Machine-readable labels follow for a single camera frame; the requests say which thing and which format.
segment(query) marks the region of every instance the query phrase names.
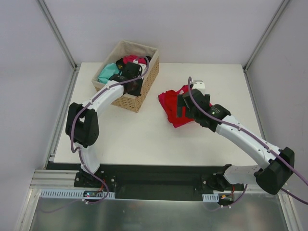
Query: white table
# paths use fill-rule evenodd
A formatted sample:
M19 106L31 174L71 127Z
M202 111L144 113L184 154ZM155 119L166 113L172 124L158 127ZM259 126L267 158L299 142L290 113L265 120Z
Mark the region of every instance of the white table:
M71 99L82 103L96 91L91 78L102 63L82 63ZM219 103L260 135L242 67L237 64L160 64L160 72L140 111L109 106L99 118L100 135L95 143L101 164L223 166L256 163L226 138L191 122L174 128L158 101L167 90L187 84L188 76L203 80L211 103ZM70 151L63 128L55 163L80 163Z

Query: wicker basket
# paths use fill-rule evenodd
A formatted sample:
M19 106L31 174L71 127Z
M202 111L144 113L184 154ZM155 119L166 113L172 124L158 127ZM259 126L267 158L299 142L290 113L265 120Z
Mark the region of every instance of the wicker basket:
M105 86L105 84L100 83L98 81L98 76L100 75L103 68L107 64L115 63L120 58L123 58L124 56L130 54L142 55L142 56L149 55L152 57L149 63L148 73L144 76L141 88L141 96L136 97L133 95L125 94L121 98L115 100L112 104L131 110L133 112L138 112L159 72L158 49L128 41L119 42L117 46L114 48L114 50L107 57L107 59L104 61L101 68L97 71L97 73L93 77L92 83L97 91L102 89Z

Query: metal frame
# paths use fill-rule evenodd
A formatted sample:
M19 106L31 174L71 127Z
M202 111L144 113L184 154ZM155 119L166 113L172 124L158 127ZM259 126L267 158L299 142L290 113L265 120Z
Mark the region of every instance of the metal frame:
M261 130L262 137L264 138L264 131L260 122L259 114L258 114L258 108L257 104L254 98L253 91L251 89L251 86L249 84L249 78L247 77L247 70L251 66L252 62L254 61L255 57L257 56L258 52L266 42L269 34L272 32L273 28L277 24L278 20L282 16L283 12L286 10L287 6L291 0L283 0L276 11L275 15L271 19L271 22L267 26L265 32L263 33L261 39L259 40L258 44L256 45L254 51L252 52L251 56L249 57L246 65L243 67L243 71L245 74L245 78L247 81L247 86L253 101L253 106L256 112L258 124ZM46 165L53 160L55 150L58 145L58 141L61 135L61 129L63 127L64 121L65 121L65 115L70 103L70 99L73 94L73 89L75 86L75 82L77 80L78 71L80 68L79 64L76 64L74 61L73 56L71 55L67 44L65 40L63 39L58 26L56 25L55 20L53 19L48 6L45 2L45 0L37 0L37 3L39 7L41 8L43 15L45 16L52 32L54 33L61 49L63 50L66 58L68 59L69 63L71 64L74 72L71 76L71 80L69 83L69 86L66 91L65 99L61 107L61 111L57 120L56 127L54 129L54 134L52 137L52 140L50 142L49 148L48 148L48 158L46 160ZM37 170L34 173L33 179L31 181L29 191L27 193L26 201L23 207L23 210L21 211L21 216L17 222L17 225L15 227L15 230L22 230L26 231L30 229L32 219L34 217L34 212L38 203L39 195L41 193L41 189L49 188L49 189L76 189L74 187L74 180L75 175L77 171L76 170ZM262 193L263 191L258 186L249 186L246 193ZM298 219L297 213L295 211L295 207L293 204L293 200L290 196L280 193L279 192L279 199L282 205L282 210L284 217L287 222L288 229L291 231L302 231L302 227L300 224L300 221Z

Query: wall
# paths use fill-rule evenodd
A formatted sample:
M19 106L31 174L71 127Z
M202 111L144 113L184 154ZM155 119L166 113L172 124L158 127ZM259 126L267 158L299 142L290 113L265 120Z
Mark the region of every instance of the wall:
M295 151L295 168L308 178L308 1L291 1L248 77L266 138ZM292 192L307 200L307 186L292 176ZM308 206L296 202L304 230Z
M0 230L14 230L72 69L37 3L0 7Z
M77 63L118 41L154 46L164 63L244 64L282 0L46 0Z

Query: clothing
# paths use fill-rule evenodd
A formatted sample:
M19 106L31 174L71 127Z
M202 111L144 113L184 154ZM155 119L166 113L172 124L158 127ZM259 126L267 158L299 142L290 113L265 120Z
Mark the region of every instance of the clothing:
M173 124L174 128L178 128L184 124L187 124L193 119L188 119L186 117L177 117L177 100L178 95L188 92L188 86L184 85L180 90L168 90L165 93L161 93L158 96L158 100L162 105L163 109L167 113L168 121Z
M114 74L120 74L120 70L117 68L117 65L115 63L107 64L98 76L98 81L106 84L109 78Z
M123 58L124 64L127 64L128 62L133 62L135 59L137 59L139 64L147 64L145 58L138 58L137 55L127 55Z

